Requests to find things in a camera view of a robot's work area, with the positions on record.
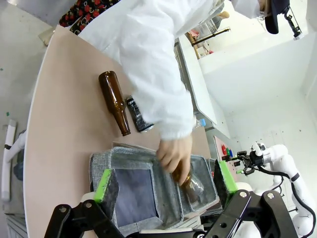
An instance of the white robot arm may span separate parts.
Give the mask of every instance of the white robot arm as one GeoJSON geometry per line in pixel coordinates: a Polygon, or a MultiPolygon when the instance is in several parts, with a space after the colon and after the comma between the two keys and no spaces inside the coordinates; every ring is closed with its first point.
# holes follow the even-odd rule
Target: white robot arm
{"type": "Polygon", "coordinates": [[[308,190],[303,177],[296,168],[294,159],[288,154],[285,145],[274,145],[266,148],[264,144],[253,144],[253,149],[257,157],[263,157],[263,164],[270,164],[271,172],[274,175],[283,173],[287,175],[292,184],[292,200],[298,209],[298,214],[293,218],[293,224],[299,236],[306,237],[311,235],[313,226],[316,223],[315,212],[316,204],[310,191],[308,190]]]}

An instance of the brown glass bottle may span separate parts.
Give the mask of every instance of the brown glass bottle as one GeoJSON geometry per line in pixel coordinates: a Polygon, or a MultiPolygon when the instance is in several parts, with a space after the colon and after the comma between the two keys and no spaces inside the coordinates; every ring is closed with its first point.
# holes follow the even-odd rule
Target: brown glass bottle
{"type": "Polygon", "coordinates": [[[123,100],[117,75],[113,71],[107,71],[99,75],[99,84],[103,92],[108,110],[113,114],[123,136],[129,135],[130,128],[125,113],[123,100]]]}

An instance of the hand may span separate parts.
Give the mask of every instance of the hand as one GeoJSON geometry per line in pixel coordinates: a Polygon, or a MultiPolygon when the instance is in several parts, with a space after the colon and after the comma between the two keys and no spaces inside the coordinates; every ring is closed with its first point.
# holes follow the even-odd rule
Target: hand
{"type": "Polygon", "coordinates": [[[178,164],[181,175],[179,185],[182,185],[190,171],[190,155],[192,153],[192,136],[186,136],[177,140],[161,140],[157,150],[157,157],[163,168],[172,173],[178,164]]]}

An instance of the white pipe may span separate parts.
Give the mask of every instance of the white pipe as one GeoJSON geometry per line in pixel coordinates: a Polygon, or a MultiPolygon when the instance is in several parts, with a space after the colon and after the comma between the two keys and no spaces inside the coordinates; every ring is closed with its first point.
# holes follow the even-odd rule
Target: white pipe
{"type": "Polygon", "coordinates": [[[253,149],[256,151],[257,156],[261,156],[263,154],[257,142],[253,143],[253,149]]]}
{"type": "MultiPolygon", "coordinates": [[[[16,121],[10,120],[8,130],[5,138],[5,147],[12,146],[14,142],[14,135],[16,130],[16,121]]],[[[4,148],[3,163],[2,163],[2,179],[1,179],[1,198],[2,201],[10,201],[10,175],[11,175],[11,161],[6,162],[9,150],[4,148]]]]}
{"type": "Polygon", "coordinates": [[[26,139],[26,131],[19,135],[19,138],[11,146],[11,149],[9,149],[7,156],[4,158],[3,161],[6,161],[9,163],[17,153],[19,153],[22,149],[24,149],[25,139],[26,139]]]}

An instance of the gray floor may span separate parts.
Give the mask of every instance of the gray floor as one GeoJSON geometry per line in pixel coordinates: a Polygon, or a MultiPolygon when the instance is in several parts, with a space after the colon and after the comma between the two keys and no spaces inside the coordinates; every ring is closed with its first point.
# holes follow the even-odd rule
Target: gray floor
{"type": "Polygon", "coordinates": [[[7,0],[7,2],[51,26],[56,26],[60,17],[76,3],[76,0],[7,0]]]}
{"type": "MultiPolygon", "coordinates": [[[[37,74],[46,50],[38,35],[49,28],[46,23],[0,0],[0,148],[4,147],[6,125],[10,119],[18,123],[16,135],[26,129],[37,74]]],[[[0,200],[1,238],[7,236],[3,211],[24,213],[23,184],[14,175],[11,194],[9,203],[3,204],[0,200]]]]}

